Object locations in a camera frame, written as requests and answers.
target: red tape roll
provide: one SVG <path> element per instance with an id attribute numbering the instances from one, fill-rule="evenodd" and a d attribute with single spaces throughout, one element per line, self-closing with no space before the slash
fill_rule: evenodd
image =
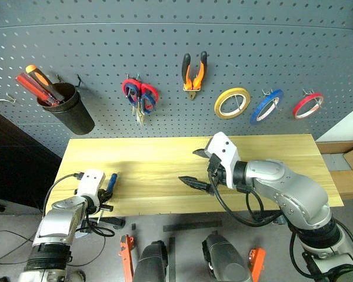
<path id="1" fill-rule="evenodd" d="M 305 113 L 298 113 L 299 110 L 308 102 L 310 102 L 311 100 L 317 100 L 317 103 L 315 104 L 315 106 L 313 106 L 310 110 L 308 110 Z M 312 115 L 314 112 L 316 112 L 320 106 L 323 104 L 324 101 L 324 97 L 323 95 L 321 95 L 320 93 L 314 93 L 311 94 L 305 98 L 303 98 L 302 100 L 300 100 L 298 102 L 298 104 L 294 107 L 293 109 L 293 116 L 295 119 L 303 119 L 303 118 L 307 118 L 308 116 Z"/>

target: wooden tabletop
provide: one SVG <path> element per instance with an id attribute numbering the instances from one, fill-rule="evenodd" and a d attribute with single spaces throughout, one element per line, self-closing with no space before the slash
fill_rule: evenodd
<path id="1" fill-rule="evenodd" d="M 178 176 L 193 176 L 208 182 L 208 159 L 193 155 L 210 137 L 71 139 L 56 179 L 86 169 L 106 174 L 106 189 L 112 173 L 118 174 L 114 195 L 104 216 L 200 213 L 223 211 L 217 199 L 183 184 Z M 311 135 L 231 136 L 243 161 L 278 159 L 294 172 L 318 182 L 328 193 L 330 206 L 342 206 L 340 195 Z M 65 179 L 52 191 L 51 203 L 74 194 L 78 180 Z M 232 210 L 246 210 L 245 196 L 220 186 L 222 198 Z M 277 206 L 263 198 L 266 209 Z M 251 196 L 251 205 L 257 208 Z"/>

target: gray pegboard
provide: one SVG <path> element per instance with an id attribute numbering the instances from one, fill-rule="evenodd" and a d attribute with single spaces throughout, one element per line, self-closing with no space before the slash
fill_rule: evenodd
<path id="1" fill-rule="evenodd" d="M 190 101 L 182 90 L 182 58 L 189 52 L 195 68 L 203 50 L 208 73 Z M 53 81 L 59 74 L 76 84 L 81 76 L 82 100 L 96 123 L 91 133 L 74 135 L 16 84 L 14 77 L 30 63 Z M 156 112 L 142 128 L 121 92 L 127 72 L 159 90 Z M 216 98 L 239 86 L 251 95 L 248 108 L 234 119 L 216 117 Z M 285 97 L 277 112 L 250 125 L 261 90 L 278 88 Z M 291 112 L 302 88 L 321 92 L 325 104 L 295 120 Z M 0 113 L 61 156 L 71 137 L 208 136 L 222 130 L 318 138 L 353 110 L 353 2 L 0 1 L 0 98 L 5 92 L 18 102 L 1 104 Z"/>

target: scissors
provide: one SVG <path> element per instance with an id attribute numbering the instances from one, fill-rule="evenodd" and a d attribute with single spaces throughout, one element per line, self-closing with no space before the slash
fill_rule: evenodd
<path id="1" fill-rule="evenodd" d="M 158 102 L 157 90 L 153 86 L 133 78 L 123 81 L 122 90 L 132 105 L 132 114 L 136 113 L 136 120 L 142 126 L 144 115 L 150 115 Z"/>

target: black tool holder cup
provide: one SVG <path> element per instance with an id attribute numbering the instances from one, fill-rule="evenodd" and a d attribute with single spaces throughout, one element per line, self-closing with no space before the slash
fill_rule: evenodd
<path id="1" fill-rule="evenodd" d="M 52 113 L 74 134 L 84 135 L 93 130 L 95 124 L 81 101 L 76 87 L 70 83 L 55 83 L 56 90 L 65 97 L 60 105 L 50 107 L 37 99 L 47 112 Z"/>

